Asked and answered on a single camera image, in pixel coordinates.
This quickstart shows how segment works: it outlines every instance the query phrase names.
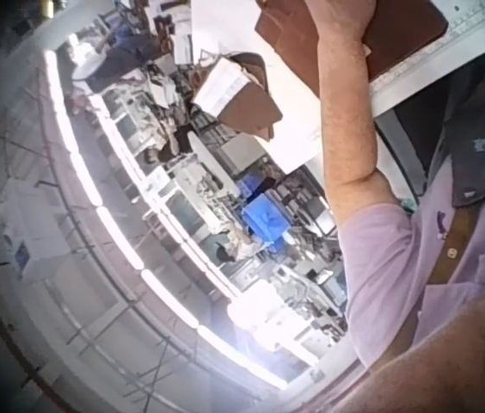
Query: shoulder strap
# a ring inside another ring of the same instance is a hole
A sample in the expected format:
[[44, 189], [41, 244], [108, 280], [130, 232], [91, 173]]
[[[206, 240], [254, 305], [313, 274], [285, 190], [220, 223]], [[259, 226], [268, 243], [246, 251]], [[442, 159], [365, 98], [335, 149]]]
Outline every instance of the shoulder strap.
[[[479, 217], [479, 211], [480, 205], [477, 203], [455, 210], [451, 228], [447, 232], [443, 248], [428, 278], [428, 285], [441, 285], [449, 282], [472, 238]], [[380, 370], [390, 361], [393, 361], [399, 355], [410, 349], [418, 326], [420, 310], [421, 299], [417, 301], [414, 308], [408, 314], [402, 327], [397, 332], [396, 338], [394, 338], [386, 351], [370, 367], [371, 372], [374, 373]]]

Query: ruler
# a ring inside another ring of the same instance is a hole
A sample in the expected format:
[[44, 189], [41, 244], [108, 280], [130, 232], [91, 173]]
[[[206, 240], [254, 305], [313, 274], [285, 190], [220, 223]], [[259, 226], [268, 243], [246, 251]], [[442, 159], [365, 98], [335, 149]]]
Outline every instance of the ruler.
[[454, 19], [449, 21], [447, 33], [376, 79], [371, 85], [373, 92], [378, 92], [389, 86], [390, 83], [417, 65], [427, 64], [427, 61], [436, 53], [451, 47], [451, 43], [456, 42], [462, 36], [485, 23], [485, 0], [465, 0], [454, 3], [461, 3], [462, 5], [459, 7], [462, 10], [455, 14]]

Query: shirt button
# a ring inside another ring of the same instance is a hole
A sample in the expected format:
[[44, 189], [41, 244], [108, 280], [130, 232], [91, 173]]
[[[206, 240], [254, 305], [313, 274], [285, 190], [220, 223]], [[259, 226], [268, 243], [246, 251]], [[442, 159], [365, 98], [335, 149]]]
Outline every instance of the shirt button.
[[457, 251], [457, 249], [456, 249], [456, 248], [449, 248], [449, 249], [447, 250], [447, 256], [448, 256], [449, 258], [451, 258], [452, 260], [454, 260], [455, 258], [457, 258], [457, 256], [458, 256], [458, 251]]

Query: lavender shirt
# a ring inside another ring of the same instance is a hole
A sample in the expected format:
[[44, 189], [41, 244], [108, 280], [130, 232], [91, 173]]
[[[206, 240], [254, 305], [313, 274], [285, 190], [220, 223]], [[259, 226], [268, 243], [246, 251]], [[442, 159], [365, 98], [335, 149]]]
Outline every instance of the lavender shirt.
[[412, 218], [397, 205], [369, 206], [339, 229], [344, 256], [347, 319], [358, 357], [369, 367], [388, 348], [424, 293], [417, 345], [485, 292], [485, 204], [470, 244], [449, 284], [427, 286], [451, 227], [452, 171], [445, 161]]

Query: hand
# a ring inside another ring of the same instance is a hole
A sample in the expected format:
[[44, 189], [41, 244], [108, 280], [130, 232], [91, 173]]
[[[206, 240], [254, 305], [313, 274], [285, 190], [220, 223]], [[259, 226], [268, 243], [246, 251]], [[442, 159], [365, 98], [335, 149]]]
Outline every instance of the hand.
[[305, 0], [319, 36], [335, 34], [362, 40], [374, 16], [377, 0]]

